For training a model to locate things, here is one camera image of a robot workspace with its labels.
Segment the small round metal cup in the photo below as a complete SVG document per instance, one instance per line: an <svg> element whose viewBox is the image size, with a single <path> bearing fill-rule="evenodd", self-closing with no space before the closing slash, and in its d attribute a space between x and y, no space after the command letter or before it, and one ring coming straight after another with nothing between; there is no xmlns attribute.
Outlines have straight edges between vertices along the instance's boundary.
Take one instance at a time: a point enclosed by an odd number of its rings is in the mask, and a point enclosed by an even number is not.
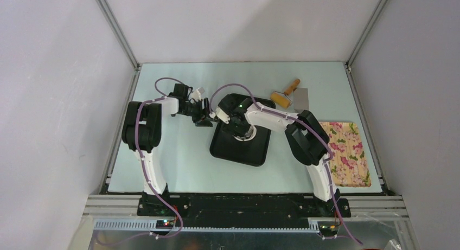
<svg viewBox="0 0 460 250"><path fill-rule="evenodd" d="M255 134L254 132L247 132L246 134L244 134L243 136L234 136L234 138L240 142L245 142L245 141L249 141L249 140L252 140L254 138Z"/></svg>

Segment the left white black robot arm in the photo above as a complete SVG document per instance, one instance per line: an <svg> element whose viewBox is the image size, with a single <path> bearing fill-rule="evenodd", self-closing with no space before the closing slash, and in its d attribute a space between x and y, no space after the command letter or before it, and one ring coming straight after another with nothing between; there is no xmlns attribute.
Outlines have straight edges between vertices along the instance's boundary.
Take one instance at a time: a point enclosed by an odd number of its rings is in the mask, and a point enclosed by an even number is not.
<svg viewBox="0 0 460 250"><path fill-rule="evenodd" d="M171 200L162 194L167 189L157 147L162 138L162 121L165 117L182 115L191 118L197 127L212 127L209 117L209 100L205 90L193 89L185 84L175 84L169 95L144 102L128 104L122 128L122 142L127 144L139 160L144 175L144 192L155 195L150 208L157 215L166 215L171 210Z"/></svg>

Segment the wooden dough roller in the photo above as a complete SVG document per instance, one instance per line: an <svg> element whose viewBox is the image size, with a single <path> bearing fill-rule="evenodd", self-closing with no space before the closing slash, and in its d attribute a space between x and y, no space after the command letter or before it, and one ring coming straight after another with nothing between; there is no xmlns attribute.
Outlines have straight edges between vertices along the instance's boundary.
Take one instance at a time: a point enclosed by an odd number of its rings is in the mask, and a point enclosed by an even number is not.
<svg viewBox="0 0 460 250"><path fill-rule="evenodd" d="M270 95L270 100L284 109L289 108L292 104L290 95L297 89L300 83L300 79L294 79L282 92L273 91Z"/></svg>

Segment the black baking tray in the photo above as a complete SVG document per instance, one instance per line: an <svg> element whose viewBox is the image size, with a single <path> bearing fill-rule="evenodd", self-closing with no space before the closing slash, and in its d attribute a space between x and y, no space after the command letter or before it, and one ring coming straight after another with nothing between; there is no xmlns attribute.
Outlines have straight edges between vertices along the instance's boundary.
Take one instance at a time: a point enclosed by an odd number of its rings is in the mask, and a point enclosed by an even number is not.
<svg viewBox="0 0 460 250"><path fill-rule="evenodd" d="M210 154L219 159L259 167L265 163L271 131L257 126L255 137L249 141L238 141L224 131L225 123L219 122L215 129Z"/></svg>

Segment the white dough ball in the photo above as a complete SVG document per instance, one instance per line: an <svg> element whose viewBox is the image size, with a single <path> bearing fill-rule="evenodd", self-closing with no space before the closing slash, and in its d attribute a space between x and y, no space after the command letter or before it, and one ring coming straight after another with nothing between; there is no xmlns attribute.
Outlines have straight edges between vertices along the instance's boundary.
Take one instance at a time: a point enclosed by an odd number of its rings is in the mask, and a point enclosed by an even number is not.
<svg viewBox="0 0 460 250"><path fill-rule="evenodd" d="M245 134L233 136L237 141L247 142L252 140L257 134L257 128L251 125Z"/></svg>

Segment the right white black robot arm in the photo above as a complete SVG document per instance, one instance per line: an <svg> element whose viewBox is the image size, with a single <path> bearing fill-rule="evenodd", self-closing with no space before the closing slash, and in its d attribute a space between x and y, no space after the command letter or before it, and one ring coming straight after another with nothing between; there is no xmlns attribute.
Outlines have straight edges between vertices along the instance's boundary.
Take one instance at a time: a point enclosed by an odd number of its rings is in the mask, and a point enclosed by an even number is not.
<svg viewBox="0 0 460 250"><path fill-rule="evenodd" d="M333 157L329 136L310 111L290 113L265 106L253 97L236 101L227 95L210 116L241 142L251 140L259 127L285 134L294 158L306 166L312 180L316 211L322 216L336 211L336 187L326 166Z"/></svg>

